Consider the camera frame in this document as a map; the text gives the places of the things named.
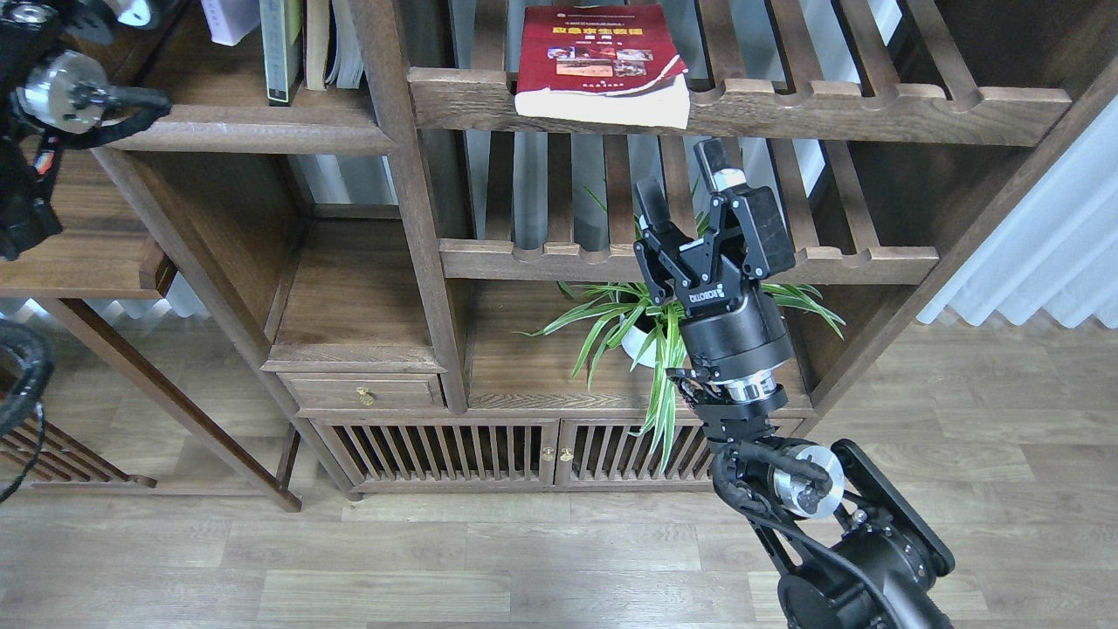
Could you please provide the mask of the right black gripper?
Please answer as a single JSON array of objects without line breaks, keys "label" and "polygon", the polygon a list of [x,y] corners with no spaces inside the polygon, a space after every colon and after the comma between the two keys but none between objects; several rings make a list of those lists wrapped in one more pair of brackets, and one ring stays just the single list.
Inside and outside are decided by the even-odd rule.
[{"label": "right black gripper", "polygon": [[634,248],[655,304],[679,303],[690,366],[667,377],[695,411],[775,411],[788,398],[775,370],[793,356],[762,279],[790,270],[795,250],[770,187],[751,187],[720,139],[694,146],[710,207],[702,238],[678,232],[655,179],[635,183]]}]

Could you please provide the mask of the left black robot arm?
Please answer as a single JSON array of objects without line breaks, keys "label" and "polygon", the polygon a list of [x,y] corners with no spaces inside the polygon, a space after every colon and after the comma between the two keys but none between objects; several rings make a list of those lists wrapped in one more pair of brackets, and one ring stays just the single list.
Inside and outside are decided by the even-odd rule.
[{"label": "left black robot arm", "polygon": [[1,250],[7,261],[61,232],[51,200],[65,150],[127,139],[173,107],[163,90],[113,85],[100,60],[77,51],[65,36],[107,46],[117,25],[152,31],[172,7],[171,1],[4,1]]}]

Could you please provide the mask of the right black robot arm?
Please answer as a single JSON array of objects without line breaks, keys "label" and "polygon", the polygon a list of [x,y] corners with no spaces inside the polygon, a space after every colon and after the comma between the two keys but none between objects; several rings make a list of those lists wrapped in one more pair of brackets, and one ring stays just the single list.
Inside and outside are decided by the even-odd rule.
[{"label": "right black robot arm", "polygon": [[666,375],[701,418],[716,494],[778,569],[790,628],[949,628],[929,591],[953,553],[861,447],[775,433],[787,397],[774,373],[793,346],[762,280],[794,266],[790,235],[773,190],[747,183],[721,141],[694,151],[707,228],[688,238],[659,184],[639,182],[635,250],[652,301],[682,307],[671,333],[688,364]]}]

